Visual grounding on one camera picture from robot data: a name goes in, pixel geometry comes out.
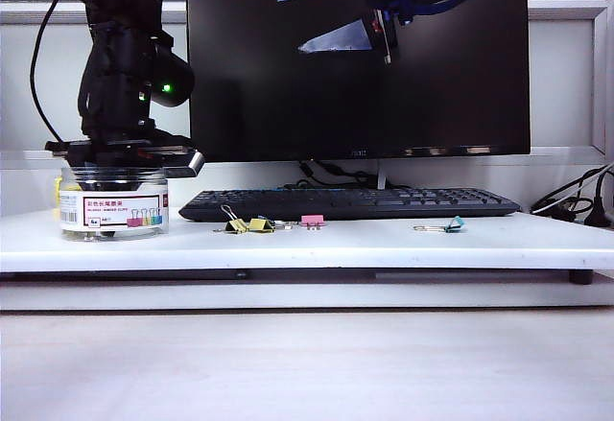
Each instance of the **black keyboard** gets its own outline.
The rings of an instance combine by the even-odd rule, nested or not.
[[[203,191],[179,214],[197,222],[225,222],[229,205],[244,220],[300,221],[301,215],[326,220],[435,217],[498,217],[520,210],[517,203],[479,189],[273,189]]]

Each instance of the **yellow binder clip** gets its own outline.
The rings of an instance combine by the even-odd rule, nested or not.
[[[268,233],[273,232],[275,228],[271,222],[265,218],[252,218],[249,220],[249,232]]]
[[[224,231],[233,232],[235,234],[243,234],[244,232],[249,231],[249,228],[246,222],[244,222],[243,220],[241,220],[239,217],[237,217],[234,214],[234,212],[232,211],[232,208],[230,208],[230,205],[224,204],[224,205],[221,205],[220,208],[230,218],[230,221],[226,223],[226,228]]]

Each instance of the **clear plastic jar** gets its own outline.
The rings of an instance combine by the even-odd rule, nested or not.
[[[114,241],[168,232],[161,169],[73,167],[61,171],[60,227],[70,240]]]

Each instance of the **product label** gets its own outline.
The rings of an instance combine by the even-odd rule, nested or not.
[[[60,191],[62,229],[71,231],[130,231],[168,224],[167,194],[139,191]]]

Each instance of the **monitor screen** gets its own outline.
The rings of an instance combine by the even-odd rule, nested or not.
[[[191,136],[208,161],[528,153],[527,0],[397,25],[398,58],[298,47],[365,0],[187,0]]]

